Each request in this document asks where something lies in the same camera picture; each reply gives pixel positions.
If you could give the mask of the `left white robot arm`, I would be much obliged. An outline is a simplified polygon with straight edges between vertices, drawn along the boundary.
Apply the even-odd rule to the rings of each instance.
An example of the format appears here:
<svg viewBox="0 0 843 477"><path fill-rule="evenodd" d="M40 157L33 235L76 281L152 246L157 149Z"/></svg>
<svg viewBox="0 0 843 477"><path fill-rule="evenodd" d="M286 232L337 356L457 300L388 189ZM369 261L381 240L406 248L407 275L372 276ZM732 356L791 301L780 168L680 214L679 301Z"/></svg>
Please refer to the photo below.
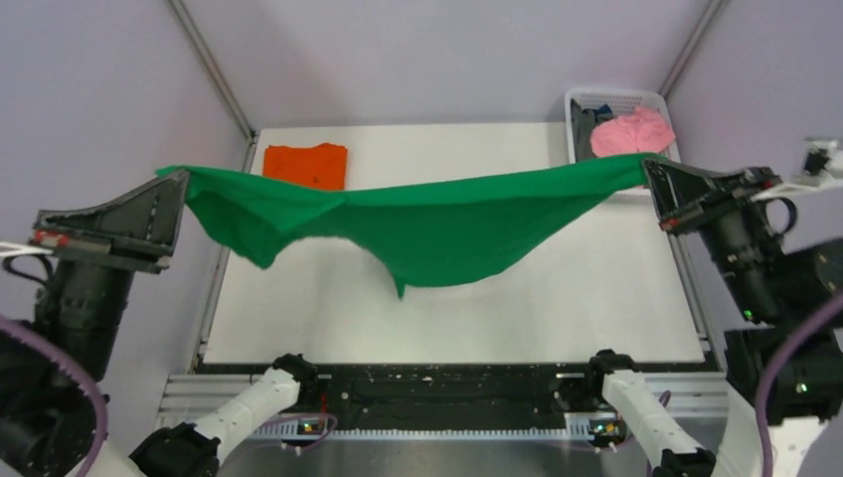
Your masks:
<svg viewBox="0 0 843 477"><path fill-rule="evenodd" d="M317 402L315 366L286 354L211 413L155 430L127 454L107 444L98 385L134 276L169 265L189 183L178 168L98 206L42 210L26 244L3 246L5 272L23 256L45 271L33 320L1 322L1 458L19 474L214 476L271 417Z"/></svg>

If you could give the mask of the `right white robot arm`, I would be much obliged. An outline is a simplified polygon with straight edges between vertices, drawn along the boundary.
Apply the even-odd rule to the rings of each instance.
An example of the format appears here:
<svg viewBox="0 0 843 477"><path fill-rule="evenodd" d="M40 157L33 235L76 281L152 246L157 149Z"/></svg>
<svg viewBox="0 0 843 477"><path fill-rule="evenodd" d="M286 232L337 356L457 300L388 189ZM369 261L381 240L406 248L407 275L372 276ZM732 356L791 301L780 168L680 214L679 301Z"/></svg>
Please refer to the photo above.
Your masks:
<svg viewBox="0 0 843 477"><path fill-rule="evenodd" d="M766 207L782 202L795 221L795 197L841 187L842 156L812 151L788 181L766 167L717 173L653 155L642 166L661 230L701 237L747 321L724 335L725 433L706 449L611 350L590 359L584 398L618 414L656 476L794 476L842 409L842 241L786 252Z"/></svg>

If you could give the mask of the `green t shirt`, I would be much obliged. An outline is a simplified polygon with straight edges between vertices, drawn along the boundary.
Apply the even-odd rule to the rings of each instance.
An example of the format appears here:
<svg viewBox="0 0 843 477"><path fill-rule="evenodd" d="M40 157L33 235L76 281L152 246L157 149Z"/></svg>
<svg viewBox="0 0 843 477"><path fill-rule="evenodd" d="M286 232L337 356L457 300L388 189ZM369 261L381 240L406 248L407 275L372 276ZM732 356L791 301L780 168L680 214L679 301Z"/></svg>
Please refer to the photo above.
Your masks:
<svg viewBox="0 0 843 477"><path fill-rule="evenodd" d="M191 166L185 203L206 234L267 269L303 239L346 239L407 287L499 274L611 195L646 183L645 155L381 189L329 192Z"/></svg>

